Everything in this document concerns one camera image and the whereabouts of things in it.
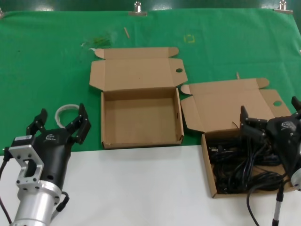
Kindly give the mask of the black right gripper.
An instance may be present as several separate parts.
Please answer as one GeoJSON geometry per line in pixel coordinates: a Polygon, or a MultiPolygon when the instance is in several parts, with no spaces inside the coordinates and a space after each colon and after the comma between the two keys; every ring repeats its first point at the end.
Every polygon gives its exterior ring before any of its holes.
{"type": "MultiPolygon", "coordinates": [[[[301,110],[301,101],[293,96],[291,104],[301,110]]],[[[301,121],[296,115],[276,117],[269,121],[250,118],[244,106],[240,108],[240,131],[255,142],[265,142],[266,134],[279,155],[285,172],[292,175],[301,165],[301,121]]]]}

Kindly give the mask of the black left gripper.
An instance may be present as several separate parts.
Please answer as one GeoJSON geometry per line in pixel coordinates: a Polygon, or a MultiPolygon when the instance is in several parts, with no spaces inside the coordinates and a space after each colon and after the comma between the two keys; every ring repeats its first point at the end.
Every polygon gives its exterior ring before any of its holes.
{"type": "Polygon", "coordinates": [[[43,181],[63,188],[67,165],[74,143],[83,144],[91,123],[84,105],[79,105],[78,116],[65,128],[45,129],[46,109],[35,116],[26,129],[26,136],[13,140],[13,158],[21,166],[17,186],[23,190],[40,188],[43,181]]]}

